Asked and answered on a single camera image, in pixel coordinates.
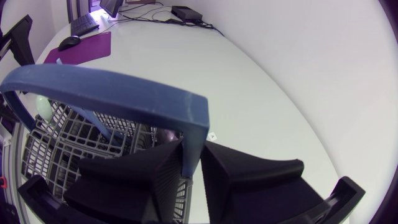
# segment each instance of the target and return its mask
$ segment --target basket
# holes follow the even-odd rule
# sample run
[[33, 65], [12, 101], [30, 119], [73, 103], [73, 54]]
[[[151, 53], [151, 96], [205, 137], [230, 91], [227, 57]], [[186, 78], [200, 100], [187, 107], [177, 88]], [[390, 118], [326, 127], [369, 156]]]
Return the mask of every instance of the basket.
[[[165, 142], [158, 139], [155, 127], [115, 118], [101, 113], [96, 117], [112, 132], [121, 146], [112, 145], [96, 126], [66, 104], [50, 100], [50, 121], [37, 115], [36, 128], [28, 135], [22, 157], [22, 175], [39, 174], [50, 191], [63, 199], [63, 193], [80, 176], [77, 162], [82, 158], [120, 157], [155, 147]], [[181, 178], [176, 195], [174, 223], [185, 223], [190, 203], [192, 181]]]

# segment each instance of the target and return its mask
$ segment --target monitor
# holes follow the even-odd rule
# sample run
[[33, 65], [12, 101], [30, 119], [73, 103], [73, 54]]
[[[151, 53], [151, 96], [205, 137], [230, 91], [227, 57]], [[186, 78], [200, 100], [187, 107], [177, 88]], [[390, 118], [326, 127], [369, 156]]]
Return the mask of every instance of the monitor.
[[99, 6], [103, 8], [112, 18], [118, 14], [119, 7], [124, 0], [101, 0]]

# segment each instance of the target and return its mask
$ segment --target blue plastic handle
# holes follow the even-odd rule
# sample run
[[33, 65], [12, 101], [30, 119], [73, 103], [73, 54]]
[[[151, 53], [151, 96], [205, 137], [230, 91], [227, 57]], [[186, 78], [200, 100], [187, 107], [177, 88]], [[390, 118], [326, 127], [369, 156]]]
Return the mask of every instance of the blue plastic handle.
[[29, 130], [35, 120], [16, 90], [47, 96], [69, 105], [183, 132], [182, 175], [191, 177], [209, 130], [208, 102], [203, 96], [120, 73], [73, 65], [26, 65], [0, 85], [6, 101]]

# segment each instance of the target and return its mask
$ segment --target small sticker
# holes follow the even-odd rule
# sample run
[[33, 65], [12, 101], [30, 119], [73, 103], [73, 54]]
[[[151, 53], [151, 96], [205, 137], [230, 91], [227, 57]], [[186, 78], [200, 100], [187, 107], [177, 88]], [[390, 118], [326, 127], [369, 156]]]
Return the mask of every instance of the small sticker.
[[209, 133], [207, 136], [209, 137], [210, 141], [217, 140], [217, 136], [215, 133]]

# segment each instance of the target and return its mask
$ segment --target computer mouse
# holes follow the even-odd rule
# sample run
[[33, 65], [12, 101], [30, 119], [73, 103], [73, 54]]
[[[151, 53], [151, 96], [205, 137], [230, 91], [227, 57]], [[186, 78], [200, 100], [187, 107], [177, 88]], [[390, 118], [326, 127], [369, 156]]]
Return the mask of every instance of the computer mouse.
[[80, 43], [80, 41], [81, 41], [80, 38], [78, 36], [75, 36], [75, 35], [73, 35], [71, 37], [67, 37], [59, 45], [58, 51], [63, 51], [63, 50], [69, 49], [69, 48], [71, 48], [73, 46], [76, 46], [76, 45], [78, 45]]

